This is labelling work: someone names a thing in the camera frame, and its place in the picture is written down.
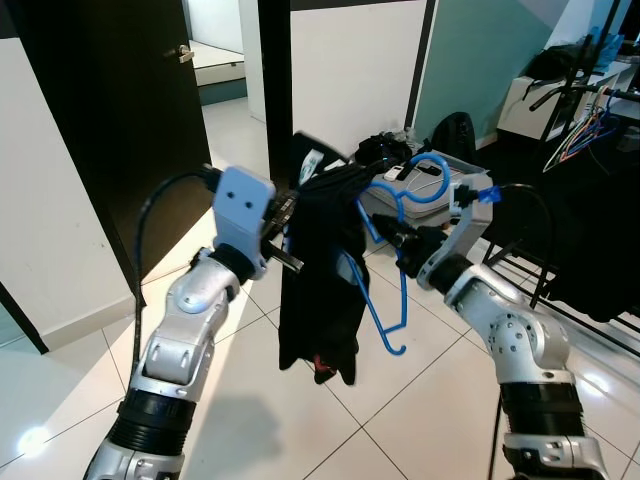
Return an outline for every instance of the dark wooden door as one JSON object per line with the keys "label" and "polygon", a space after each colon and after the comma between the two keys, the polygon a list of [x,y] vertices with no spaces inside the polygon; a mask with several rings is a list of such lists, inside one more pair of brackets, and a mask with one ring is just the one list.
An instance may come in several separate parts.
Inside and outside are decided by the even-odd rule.
{"label": "dark wooden door", "polygon": [[[131,282],[133,235],[144,199],[163,179],[210,162],[193,65],[179,61],[179,46],[188,45],[181,0],[8,0],[8,5]],[[145,231],[145,273],[200,218],[210,199],[192,182],[158,203]]]}

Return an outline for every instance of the teal wall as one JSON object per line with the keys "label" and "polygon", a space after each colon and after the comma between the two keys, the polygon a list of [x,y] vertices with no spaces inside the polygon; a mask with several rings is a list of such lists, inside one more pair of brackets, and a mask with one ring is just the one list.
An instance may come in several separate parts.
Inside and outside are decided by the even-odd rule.
{"label": "teal wall", "polygon": [[418,138],[431,138],[440,120],[458,111],[471,115],[476,138],[493,133],[511,81],[549,38],[548,23],[516,0],[440,0],[418,99]]}

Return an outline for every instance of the black cable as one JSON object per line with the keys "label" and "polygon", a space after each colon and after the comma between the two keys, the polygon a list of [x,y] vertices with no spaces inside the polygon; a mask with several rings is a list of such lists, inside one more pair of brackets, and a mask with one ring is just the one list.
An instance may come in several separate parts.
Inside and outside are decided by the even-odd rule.
{"label": "black cable", "polygon": [[[549,264],[551,263],[551,257],[553,255],[553,249],[556,244],[556,222],[551,213],[551,209],[549,209],[549,205],[544,197],[538,192],[538,190],[525,183],[505,183],[504,185],[498,185],[500,190],[516,190],[527,192],[538,202],[540,207],[542,208],[545,216],[545,221],[547,223],[547,249],[545,252],[545,257],[542,264],[542,271],[540,272],[540,279],[538,280],[538,284],[536,285],[536,289],[531,297],[531,301],[529,302],[529,306],[534,309],[536,304],[538,303],[538,299],[542,293],[542,288],[544,286],[544,280],[547,278],[547,273],[549,270]],[[491,458],[489,460],[489,473],[488,480],[493,480],[493,470],[496,461],[496,450],[498,447],[498,427],[500,425],[500,413],[502,410],[502,397],[498,396],[498,408],[496,409],[496,418],[493,424],[493,440],[491,446]]]}
{"label": "black cable", "polygon": [[136,236],[133,245],[133,269],[136,276],[135,283],[135,301],[136,301],[136,313],[135,313],[135,325],[134,325],[134,333],[133,333],[133,363],[131,367],[131,376],[129,377],[129,382],[133,378],[133,373],[138,367],[138,363],[140,362],[140,344],[142,337],[142,308],[144,306],[144,297],[142,296],[142,234],[144,232],[144,227],[147,223],[147,219],[149,217],[149,213],[151,213],[151,209],[158,201],[158,199],[165,193],[170,187],[174,186],[176,183],[181,182],[187,178],[201,178],[205,181],[208,180],[208,177],[205,172],[189,172],[183,173],[180,175],[176,175],[174,177],[170,177],[164,180],[160,185],[156,187],[156,189],[147,197],[142,208],[140,209],[140,214],[138,216],[138,224],[136,226]]}

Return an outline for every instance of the black backpack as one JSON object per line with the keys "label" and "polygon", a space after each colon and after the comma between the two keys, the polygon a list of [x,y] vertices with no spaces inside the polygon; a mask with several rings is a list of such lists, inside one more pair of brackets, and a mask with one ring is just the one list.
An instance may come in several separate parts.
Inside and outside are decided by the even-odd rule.
{"label": "black backpack", "polygon": [[442,120],[433,131],[431,146],[467,163],[478,164],[476,134],[468,113],[452,113]]}

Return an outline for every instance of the door handle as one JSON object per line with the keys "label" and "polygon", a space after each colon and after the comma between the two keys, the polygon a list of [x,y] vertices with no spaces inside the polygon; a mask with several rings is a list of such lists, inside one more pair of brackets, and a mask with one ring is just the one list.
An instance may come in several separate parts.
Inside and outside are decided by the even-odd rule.
{"label": "door handle", "polygon": [[187,63],[193,58],[194,55],[195,53],[192,52],[191,49],[186,45],[180,45],[178,47],[178,61],[180,63]]}

